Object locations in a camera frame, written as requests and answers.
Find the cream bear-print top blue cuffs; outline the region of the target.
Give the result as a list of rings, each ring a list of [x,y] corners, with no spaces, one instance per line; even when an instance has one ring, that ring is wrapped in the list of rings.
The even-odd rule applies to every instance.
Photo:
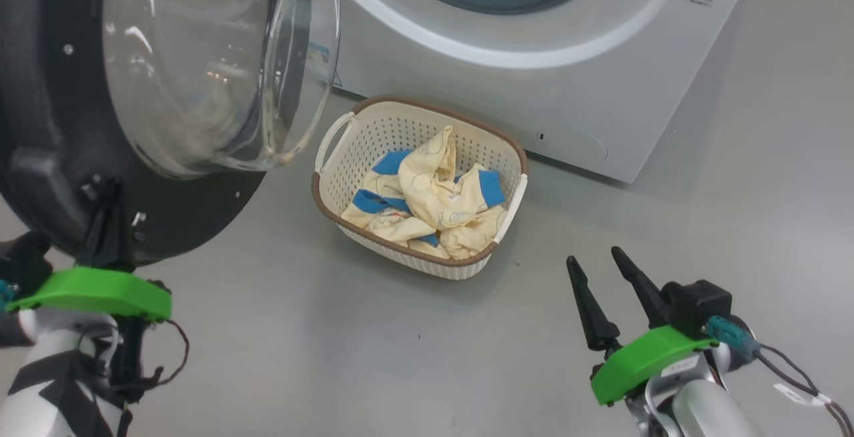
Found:
[[[410,212],[439,231],[469,224],[506,202],[499,172],[481,163],[458,172],[453,133],[454,127],[446,126],[398,167],[400,190]]]

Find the cream bear-print pants blue cuffs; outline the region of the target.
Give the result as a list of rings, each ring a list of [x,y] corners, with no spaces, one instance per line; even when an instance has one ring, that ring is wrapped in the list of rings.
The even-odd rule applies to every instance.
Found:
[[[342,218],[388,242],[443,260],[467,260],[484,251],[506,220],[504,205],[482,212],[461,227],[431,228],[410,212],[400,190],[398,167],[410,152],[391,151],[376,161]]]

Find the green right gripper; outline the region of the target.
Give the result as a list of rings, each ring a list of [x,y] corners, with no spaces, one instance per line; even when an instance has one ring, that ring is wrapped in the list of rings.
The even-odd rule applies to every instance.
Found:
[[[660,374],[668,366],[688,358],[697,350],[702,351],[718,343],[708,337],[692,339],[668,326],[670,306],[660,294],[659,288],[621,248],[613,246],[610,253],[623,279],[634,288],[649,319],[650,330],[619,349],[621,345],[618,341],[618,327],[609,321],[590,291],[588,276],[579,261],[574,256],[567,257],[568,278],[572,285],[586,347],[593,352],[613,352],[613,355],[601,364],[590,382],[599,406],[621,401],[632,389],[644,384],[655,374]]]

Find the black round glass washer door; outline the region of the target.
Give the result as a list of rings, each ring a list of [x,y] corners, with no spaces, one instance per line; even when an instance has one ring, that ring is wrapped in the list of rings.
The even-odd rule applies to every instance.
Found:
[[[137,265],[203,246],[314,134],[340,0],[0,0],[0,195],[75,257],[124,181]]]

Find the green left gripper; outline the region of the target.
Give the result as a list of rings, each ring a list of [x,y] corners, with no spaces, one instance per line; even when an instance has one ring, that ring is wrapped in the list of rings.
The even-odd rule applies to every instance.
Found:
[[[5,310],[58,308],[147,322],[171,319],[173,296],[167,288],[122,272],[135,269],[122,179],[107,179],[100,188],[75,264],[52,273],[33,294],[16,297]]]

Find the white front-load washing machine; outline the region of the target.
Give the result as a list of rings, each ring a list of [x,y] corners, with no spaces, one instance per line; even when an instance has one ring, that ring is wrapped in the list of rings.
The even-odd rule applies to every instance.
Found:
[[[342,0],[338,84],[631,183],[738,0]]]

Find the cream perforated basket brown rim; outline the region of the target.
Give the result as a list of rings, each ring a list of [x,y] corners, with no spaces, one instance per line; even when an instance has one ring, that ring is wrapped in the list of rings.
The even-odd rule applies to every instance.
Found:
[[[443,260],[388,242],[346,222],[341,214],[361,188],[367,172],[391,151],[412,150],[446,126],[454,127],[457,168],[474,163],[500,173],[507,216],[493,242],[467,260]],[[410,269],[448,281],[464,281],[479,273],[510,228],[528,185],[528,158],[508,134],[452,111],[403,97],[372,97],[342,115],[320,143],[312,176],[312,197],[318,209],[354,242]]]

